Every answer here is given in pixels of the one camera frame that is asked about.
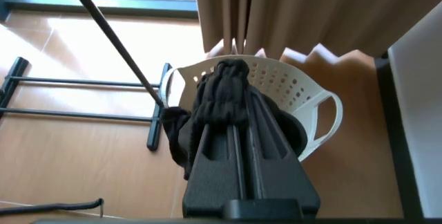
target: plastic basket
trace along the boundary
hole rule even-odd
[[[269,96],[280,109],[292,114],[307,132],[307,146],[299,156],[304,160],[321,144],[330,139],[338,129],[343,117],[343,105],[339,97],[319,86],[312,78],[298,68],[274,59],[251,55],[225,55],[207,59],[197,64],[171,69],[163,78],[160,95],[164,107],[168,106],[166,87],[171,75],[178,71],[185,81],[179,106],[191,111],[200,78],[213,72],[215,66],[223,59],[243,59],[250,68],[248,80],[250,85]],[[327,134],[314,138],[318,122],[318,105],[327,98],[333,98],[336,104],[336,116],[333,126]]]

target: brown curtain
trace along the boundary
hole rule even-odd
[[[441,0],[197,0],[204,49],[279,58],[321,43],[335,55],[385,52]]]

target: wall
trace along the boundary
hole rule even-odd
[[[442,217],[442,3],[389,49],[424,216]]]

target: black garment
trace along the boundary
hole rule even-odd
[[[169,138],[172,158],[185,168],[184,179],[188,179],[198,150],[205,124],[224,128],[230,124],[245,128],[248,124],[244,90],[249,86],[249,67],[240,59],[226,59],[215,68],[215,72],[202,77],[193,103],[192,115],[174,107],[162,112],[163,127]],[[301,123],[294,116],[281,111],[278,105],[263,95],[270,111],[297,156],[304,150],[306,142],[300,143]]]

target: metal rack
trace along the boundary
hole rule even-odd
[[[16,114],[30,114],[30,115],[51,115],[51,116],[64,116],[72,118],[95,118],[95,119],[105,119],[105,120],[125,120],[125,121],[138,121],[138,122],[151,122],[151,129],[149,131],[147,139],[147,148],[151,151],[155,151],[158,147],[160,138],[160,114],[163,108],[163,103],[155,92],[154,88],[160,88],[163,82],[163,77],[166,72],[172,68],[168,63],[165,63],[162,71],[162,76],[160,78],[159,84],[150,84],[145,78],[141,70],[138,68],[137,64],[132,59],[129,52],[123,46],[118,36],[115,34],[113,29],[109,26],[109,23],[104,18],[104,15],[98,9],[98,7],[93,3],[92,0],[80,0],[81,4],[87,9],[91,17],[95,20],[97,25],[102,29],[104,34],[108,37],[109,41],[117,49],[118,53],[122,56],[124,61],[128,64],[134,74],[137,76],[141,83],[129,83],[129,82],[105,82],[105,81],[95,81],[95,80],[65,80],[65,79],[50,79],[50,78],[36,78],[36,77],[25,77],[23,76],[26,67],[29,62],[18,57],[12,68],[9,70],[8,75],[5,77],[5,81],[0,89],[0,118],[4,113],[16,113]],[[109,114],[96,114],[96,113],[74,113],[74,112],[63,112],[63,111],[44,111],[36,109],[11,109],[8,108],[8,103],[15,92],[15,89],[19,86],[20,82],[43,82],[43,83],[60,83],[60,84],[86,84],[86,85],[96,85],[96,86],[120,86],[120,87],[144,87],[151,97],[155,100],[155,108],[153,111],[153,116],[148,117],[137,117],[137,116],[124,116],[124,115],[109,115]]]

